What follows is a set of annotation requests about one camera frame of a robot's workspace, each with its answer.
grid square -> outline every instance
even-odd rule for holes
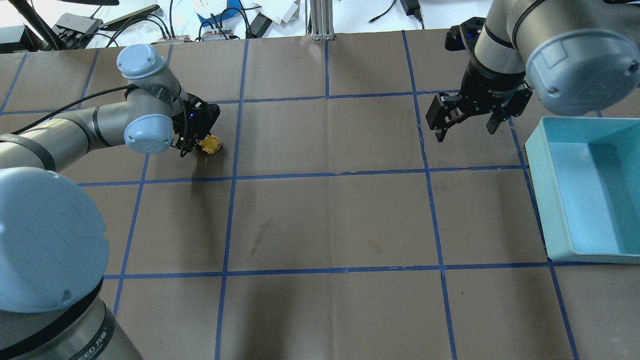
[[[440,274],[230,277],[221,359],[265,354],[283,360],[451,358]]]
[[[222,149],[210,155],[194,149],[181,158],[175,149],[149,156],[146,178],[151,179],[201,179],[205,177],[231,176],[234,169],[238,105],[220,105],[220,118],[211,133],[222,141]]]
[[[331,277],[227,280],[220,359],[331,359]]]
[[[170,68],[187,92],[204,101],[238,100],[244,41],[176,45]]]
[[[329,42],[330,94],[410,92],[402,33],[339,34]]]
[[[412,97],[244,105],[238,175],[424,168]]]
[[[251,40],[245,99],[324,96],[325,91],[324,42],[307,36]]]
[[[486,130],[489,115],[472,117],[452,127],[444,142],[438,143],[424,119],[433,97],[420,95],[418,103],[422,120],[424,150],[429,167],[482,167],[519,165],[520,158],[507,122],[503,122],[493,135]]]
[[[602,116],[640,118],[640,89],[634,90],[618,104],[602,110]]]
[[[447,287],[458,359],[573,359],[548,268],[449,270]]]
[[[244,104],[237,174],[324,172],[327,100]]]
[[[580,358],[637,359],[640,267],[557,266],[556,274]]]
[[[337,274],[335,359],[450,359],[440,272]]]
[[[522,170],[431,173],[447,264],[546,261]]]
[[[116,300],[116,292],[118,292],[118,280],[104,280],[102,289],[100,289],[100,299],[108,308],[113,310],[113,303]]]
[[[76,183],[140,181],[145,155],[121,145],[84,155],[60,173]]]
[[[416,90],[460,89],[469,55],[464,50],[447,51],[444,48],[447,31],[448,29],[437,29],[406,32]]]
[[[4,110],[55,110],[78,100],[95,52],[91,49],[29,53]]]
[[[145,359],[212,359],[219,277],[125,280],[118,323]]]
[[[424,168],[411,96],[329,100],[332,172]]]
[[[168,45],[155,45],[155,48],[163,58],[167,59],[169,54]],[[118,67],[116,66],[116,59],[121,51],[121,47],[107,47],[99,49],[98,58],[95,60],[95,67],[93,68],[93,74],[91,74],[91,79],[89,79],[89,86],[86,91],[87,95],[95,94],[110,88],[125,86],[128,83],[127,79],[122,77],[120,70],[118,70]],[[94,106],[114,104],[120,101],[125,101],[124,91],[112,92],[110,94],[89,99],[82,103],[82,107],[92,108]]]
[[[424,174],[236,186],[231,270],[438,263]]]
[[[13,79],[15,79],[18,73],[20,63],[26,54],[3,54],[2,55],[2,68],[0,71],[0,108],[4,104],[9,88]]]
[[[83,190],[98,207],[107,225],[104,237],[109,240],[109,263],[105,274],[119,274],[129,239],[138,185],[96,186]]]
[[[230,189],[230,181],[146,184],[127,273],[222,270]]]

black cable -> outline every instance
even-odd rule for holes
[[[251,32],[251,25],[249,25],[249,19],[246,17],[246,14],[241,9],[238,9],[238,8],[231,7],[231,8],[226,8],[226,9],[222,10],[222,13],[220,14],[220,26],[222,27],[222,17],[224,16],[225,12],[227,12],[229,10],[235,10],[235,11],[240,13],[242,18],[244,19],[244,26],[246,28],[246,34],[250,35],[252,32]]]
[[[171,37],[175,38],[175,31],[173,30],[173,0],[169,3],[169,27],[171,27]]]
[[[177,100],[180,103],[180,106],[182,107],[182,114],[184,115],[184,134],[182,134],[182,137],[184,138],[182,140],[182,145],[180,145],[180,157],[183,158],[185,156],[187,156],[187,154],[189,152],[184,150],[184,144],[187,142],[187,130],[189,129],[188,126],[188,118],[187,118],[187,108],[184,106],[184,103],[182,102],[182,99],[169,87],[169,86],[165,86],[162,84],[158,84],[161,88],[169,91],[174,97],[175,100],[174,102]]]
[[[153,21],[151,19],[138,19],[138,20],[132,21],[129,24],[125,23],[122,26],[120,26],[120,29],[116,30],[115,34],[113,34],[113,36],[111,37],[111,40],[107,43],[107,46],[105,46],[105,47],[109,47],[109,45],[111,45],[111,43],[115,41],[115,38],[118,37],[120,34],[122,34],[122,32],[125,31],[127,28],[129,28],[129,26],[132,26],[133,24],[137,24],[137,23],[143,22],[143,21],[150,21],[150,22],[153,22],[154,24],[158,25],[158,28],[160,29],[160,32],[162,33],[162,37],[165,38],[165,39],[167,38],[166,34],[164,33],[164,29],[156,21]]]
[[[218,24],[218,21],[216,20],[216,16],[211,14],[211,19],[213,19],[213,23],[215,23],[218,30],[222,33],[222,36],[225,37],[225,40],[229,40],[229,38],[227,37],[227,34],[225,34],[225,30],[222,28],[222,25]]]
[[[84,39],[85,37],[87,37],[89,35],[101,35],[101,36],[104,36],[104,37],[109,38],[109,39],[113,38],[113,37],[111,37],[111,36],[109,36],[107,34],[103,34],[103,33],[86,33],[83,36],[81,36],[80,39],[78,39],[78,42],[79,43],[82,42],[82,39]],[[118,42],[116,42],[116,40],[114,40],[113,43],[116,44],[116,46],[119,46]]]
[[[164,22],[163,19],[160,18],[160,16],[154,14],[154,13],[150,13],[149,16],[153,16],[155,18],[157,18],[158,20],[160,20],[160,23],[164,26],[164,30],[166,31],[167,34],[171,34],[171,32],[169,31],[169,29],[166,27],[166,23]]]
[[[83,102],[83,101],[85,101],[85,100],[93,99],[94,97],[98,97],[98,96],[102,96],[102,95],[105,95],[105,94],[109,94],[109,93],[111,93],[111,92],[116,92],[116,91],[120,91],[120,90],[127,90],[127,89],[129,89],[129,88],[133,89],[133,88],[138,88],[138,87],[137,87],[137,86],[135,86],[135,85],[133,85],[133,84],[129,84],[129,85],[126,85],[126,86],[120,86],[120,87],[117,87],[117,88],[113,88],[113,89],[109,89],[109,90],[105,90],[105,91],[97,92],[97,93],[95,93],[95,94],[91,94],[91,95],[89,95],[89,96],[85,96],[85,97],[83,97],[82,99],[80,99],[80,100],[76,100],[76,101],[74,101],[74,102],[70,103],[69,105],[66,105],[66,106],[64,106],[64,107],[62,107],[62,108],[60,108],[60,109],[58,109],[58,110],[56,110],[56,111],[54,111],[54,112],[52,112],[52,113],[48,113],[48,114],[47,114],[47,115],[45,115],[44,117],[40,118],[39,120],[37,120],[37,121],[35,121],[35,122],[32,122],[31,124],[29,124],[29,125],[27,125],[27,126],[23,127],[22,129],[20,129],[20,130],[18,130],[18,131],[14,131],[14,132],[12,132],[12,134],[13,134],[13,135],[18,135],[18,134],[20,134],[20,133],[23,133],[23,132],[25,132],[25,131],[27,131],[27,130],[31,129],[31,128],[32,128],[32,127],[34,127],[34,126],[40,125],[41,123],[45,122],[47,119],[49,119],[49,118],[51,118],[51,117],[53,117],[53,116],[56,116],[57,114],[59,114],[59,113],[61,113],[61,112],[65,111],[66,109],[69,109],[69,108],[71,108],[71,107],[73,107],[73,106],[75,106],[75,105],[78,105],[79,103],[81,103],[81,102]]]
[[[383,12],[380,15],[378,15],[378,16],[374,17],[373,19],[369,20],[369,24],[374,22],[374,21],[376,21],[376,20],[378,20],[378,19],[380,19],[381,17],[385,16],[389,11],[391,11],[391,9],[393,9],[394,5],[396,4],[396,1],[397,0],[394,0],[391,3],[391,6],[389,6],[389,8],[385,12]]]
[[[98,8],[94,11],[94,13],[91,16],[89,16],[89,19],[93,19],[95,14],[97,14],[100,11],[101,8],[102,8],[102,5],[98,6]]]
[[[200,41],[202,41],[202,28],[204,28],[204,24],[209,24],[209,26],[213,29],[213,24],[211,24],[209,21],[203,21],[202,24],[200,24],[200,29],[198,30],[198,37],[196,38],[196,40],[200,39]]]

blue box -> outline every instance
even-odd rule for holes
[[[549,258],[640,264],[640,119],[543,117],[526,148]]]

black device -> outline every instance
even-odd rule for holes
[[[140,10],[136,10],[132,13],[121,16],[117,19],[105,22],[100,27],[100,30],[116,31],[117,29],[120,29],[120,26],[124,25],[124,23],[127,21],[131,20],[133,22],[138,19],[146,19],[149,16],[149,14],[154,13],[158,10],[160,10],[160,6],[158,4],[153,4],[153,5],[144,7]]]
[[[42,41],[25,25],[0,28],[0,54],[42,50]]]
[[[261,12],[251,21],[251,31],[253,38],[261,38],[273,21],[264,16]]]
[[[172,118],[173,132],[176,134],[171,146],[180,149],[180,156],[191,152],[198,142],[211,135],[211,127],[220,116],[220,107],[209,104],[201,98],[187,93],[189,100],[183,100],[184,113]]]
[[[473,17],[459,26],[453,26],[445,39],[448,51],[467,50],[470,60],[456,95],[438,93],[425,116],[438,142],[444,140],[447,130],[469,117],[492,113],[486,124],[494,134],[498,126],[509,117],[518,117],[529,103],[533,92],[524,81],[524,72],[502,74],[485,67],[476,57],[474,49],[484,18]]]

white paper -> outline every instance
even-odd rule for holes
[[[205,19],[219,14],[227,8],[227,0],[192,0],[196,13]]]

